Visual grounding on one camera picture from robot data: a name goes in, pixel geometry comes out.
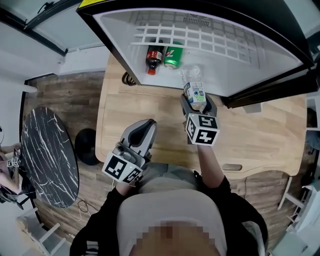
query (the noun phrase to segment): bottle label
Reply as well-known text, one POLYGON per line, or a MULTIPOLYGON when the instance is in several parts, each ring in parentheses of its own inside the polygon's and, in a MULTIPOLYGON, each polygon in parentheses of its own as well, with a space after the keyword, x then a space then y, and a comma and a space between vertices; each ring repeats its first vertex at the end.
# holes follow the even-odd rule
POLYGON ((189 103, 206 102, 206 94, 202 82, 187 82, 184 90, 188 95, 189 103))
POLYGON ((146 57, 147 59, 151 58, 151 59, 158 59, 161 61, 162 53, 157 50, 151 50, 148 52, 146 57))

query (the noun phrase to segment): wooden floor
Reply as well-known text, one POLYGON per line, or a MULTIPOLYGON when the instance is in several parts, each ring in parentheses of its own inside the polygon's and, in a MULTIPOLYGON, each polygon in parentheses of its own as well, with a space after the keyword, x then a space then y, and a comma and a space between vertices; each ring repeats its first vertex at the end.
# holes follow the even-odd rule
MULTIPOLYGON (((45 106, 53 110, 63 121, 74 143, 77 133, 84 128, 96 129, 100 92, 104 72, 90 72, 76 75, 51 75, 29 82, 38 88, 38 92, 27 94, 24 102, 24 117, 35 107, 45 106)), ((293 178, 290 191, 299 196, 300 179, 315 161, 315 153, 308 155, 309 146, 305 146, 299 174, 293 178)), ((58 232, 67 240, 72 241, 74 235, 86 225, 89 214, 79 214, 77 202, 85 200, 99 209, 112 189, 112 180, 101 172, 103 164, 87 166, 78 161, 80 187, 77 201, 67 209, 52 207, 42 202, 40 197, 35 200, 38 213, 48 228, 55 223, 61 226, 58 232)), ((294 212, 294 205, 285 202, 281 210, 278 203, 284 193, 288 175, 280 171, 266 171, 247 177, 247 179, 230 180, 231 189, 247 199, 263 216, 269 232, 269 248, 273 248, 290 224, 287 216, 294 212)), ((89 206, 91 214, 96 210, 89 206)))

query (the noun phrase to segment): gray pants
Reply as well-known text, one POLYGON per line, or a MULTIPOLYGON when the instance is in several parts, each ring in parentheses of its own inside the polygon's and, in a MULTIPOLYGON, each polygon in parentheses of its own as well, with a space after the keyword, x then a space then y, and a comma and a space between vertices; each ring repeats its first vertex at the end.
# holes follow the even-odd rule
POLYGON ((142 188, 156 178, 167 178, 172 181, 177 180, 177 183, 179 181, 184 181, 195 188, 198 187, 192 169, 166 163, 150 163, 143 173, 143 178, 140 180, 140 187, 142 188))

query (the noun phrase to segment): white wire shelf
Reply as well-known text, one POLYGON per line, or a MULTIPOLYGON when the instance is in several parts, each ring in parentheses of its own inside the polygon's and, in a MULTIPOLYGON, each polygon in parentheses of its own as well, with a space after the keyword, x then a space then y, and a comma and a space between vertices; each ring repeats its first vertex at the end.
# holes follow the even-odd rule
POLYGON ((146 10, 132 17, 135 34, 131 45, 196 49, 259 68, 256 38, 251 31, 225 21, 183 12, 146 10))

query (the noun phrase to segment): black stool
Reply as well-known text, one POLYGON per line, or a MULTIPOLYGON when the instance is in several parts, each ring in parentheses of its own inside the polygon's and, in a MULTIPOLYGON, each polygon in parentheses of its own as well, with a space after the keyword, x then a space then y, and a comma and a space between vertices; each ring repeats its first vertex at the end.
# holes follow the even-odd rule
POLYGON ((75 137, 75 153, 88 166, 100 163, 96 157, 96 131, 90 128, 83 129, 75 137))

